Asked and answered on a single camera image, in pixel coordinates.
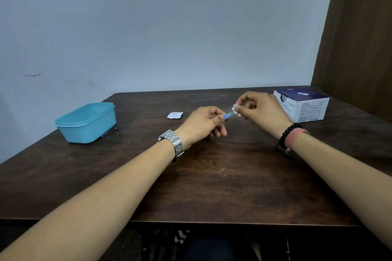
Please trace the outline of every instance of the floor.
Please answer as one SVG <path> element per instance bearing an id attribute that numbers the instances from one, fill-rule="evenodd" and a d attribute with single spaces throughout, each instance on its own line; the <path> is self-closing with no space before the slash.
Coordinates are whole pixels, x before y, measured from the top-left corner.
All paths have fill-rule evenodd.
<path id="1" fill-rule="evenodd" d="M 203 227 L 204 231 L 205 229 L 216 232 L 216 227 Z M 0 251 L 24 231 L 26 228 L 0 226 Z M 248 233 L 244 229 L 235 231 L 230 228 L 230 233 L 233 232 L 241 235 L 244 233 L 248 239 L 259 243 L 263 261 L 392 260 L 392 252 L 365 229 L 317 228 L 282 231 L 272 228 L 252 230 Z M 136 230 L 124 229 L 106 250 L 100 261 L 139 261 L 141 260 L 141 241 L 142 237 Z M 287 255 L 287 243 L 290 259 Z M 170 252 L 170 260 L 173 260 L 173 253 L 174 250 Z"/>

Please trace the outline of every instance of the black beaded bracelet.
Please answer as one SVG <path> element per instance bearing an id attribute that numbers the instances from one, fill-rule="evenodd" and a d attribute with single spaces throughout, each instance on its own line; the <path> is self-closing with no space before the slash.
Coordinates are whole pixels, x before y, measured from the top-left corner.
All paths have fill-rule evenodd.
<path id="1" fill-rule="evenodd" d="M 280 145 L 282 148 L 286 149 L 286 146 L 285 146 L 286 137 L 287 137 L 287 135 L 288 135 L 293 129 L 295 129 L 295 128 L 302 128 L 302 126 L 299 125 L 299 124 L 297 124 L 297 123 L 292 124 L 289 128 L 287 128 L 287 129 L 282 133 L 282 137 L 280 138 L 280 140 L 279 140 L 279 142 L 277 143 L 276 146 Z"/>

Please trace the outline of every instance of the light blue plastic container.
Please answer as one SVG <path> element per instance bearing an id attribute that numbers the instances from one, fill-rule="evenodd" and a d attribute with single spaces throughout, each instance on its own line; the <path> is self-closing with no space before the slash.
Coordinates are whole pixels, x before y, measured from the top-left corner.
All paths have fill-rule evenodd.
<path id="1" fill-rule="evenodd" d="M 95 102 L 63 115 L 56 126 L 68 142 L 88 144 L 116 124 L 115 106 L 111 102 Z"/>

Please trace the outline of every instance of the cardboard box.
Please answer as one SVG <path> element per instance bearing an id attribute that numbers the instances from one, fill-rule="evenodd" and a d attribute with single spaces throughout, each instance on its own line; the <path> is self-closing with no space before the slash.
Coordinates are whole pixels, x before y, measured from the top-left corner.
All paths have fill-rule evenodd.
<path id="1" fill-rule="evenodd" d="M 309 87 L 279 89 L 274 91 L 274 95 L 293 123 L 324 119 L 329 102 L 327 95 Z"/>

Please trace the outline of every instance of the silver wristwatch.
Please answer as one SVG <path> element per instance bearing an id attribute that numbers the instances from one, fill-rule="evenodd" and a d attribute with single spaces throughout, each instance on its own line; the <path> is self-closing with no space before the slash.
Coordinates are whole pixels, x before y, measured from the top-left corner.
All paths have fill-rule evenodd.
<path id="1" fill-rule="evenodd" d="M 160 137 L 158 137 L 158 140 L 156 142 L 160 142 L 163 139 L 168 139 L 170 140 L 173 145 L 174 145 L 174 150 L 176 151 L 176 156 L 173 159 L 173 162 L 179 159 L 182 155 L 184 155 L 184 149 L 182 148 L 182 142 L 172 130 L 166 131 L 164 134 L 162 134 Z"/>

